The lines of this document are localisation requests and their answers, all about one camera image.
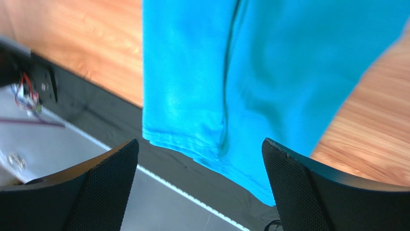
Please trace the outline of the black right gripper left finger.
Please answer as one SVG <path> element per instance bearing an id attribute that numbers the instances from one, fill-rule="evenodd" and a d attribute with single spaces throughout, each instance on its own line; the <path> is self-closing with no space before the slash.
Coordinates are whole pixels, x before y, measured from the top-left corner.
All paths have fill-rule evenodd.
<path id="1" fill-rule="evenodd" d="M 131 139 L 106 153 L 0 189 L 3 231 L 118 231 L 138 164 Z"/>

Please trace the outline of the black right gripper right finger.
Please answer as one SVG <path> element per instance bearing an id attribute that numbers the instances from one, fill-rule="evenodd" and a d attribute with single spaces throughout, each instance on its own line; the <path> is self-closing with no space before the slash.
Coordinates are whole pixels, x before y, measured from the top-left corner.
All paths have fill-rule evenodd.
<path id="1" fill-rule="evenodd" d="M 266 138 L 262 144 L 285 231 L 407 231 L 409 187 L 354 176 Z"/>

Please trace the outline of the teal t shirt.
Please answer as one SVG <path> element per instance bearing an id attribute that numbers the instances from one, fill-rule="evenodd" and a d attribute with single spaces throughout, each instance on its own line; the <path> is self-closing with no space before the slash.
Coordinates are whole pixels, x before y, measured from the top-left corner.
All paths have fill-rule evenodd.
<path id="1" fill-rule="evenodd" d="M 265 138 L 310 156 L 407 0 L 144 0 L 142 137 L 275 200 Z"/>

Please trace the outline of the small electronics board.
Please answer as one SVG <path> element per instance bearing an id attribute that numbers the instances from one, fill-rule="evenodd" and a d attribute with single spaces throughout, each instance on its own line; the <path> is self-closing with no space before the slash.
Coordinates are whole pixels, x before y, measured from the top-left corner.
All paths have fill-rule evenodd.
<path id="1" fill-rule="evenodd" d="M 33 84 L 25 72 L 20 74 L 19 82 L 12 84 L 10 89 L 17 107 L 26 111 L 29 117 L 39 118 L 42 113 L 42 104 L 38 93 L 34 91 Z"/>

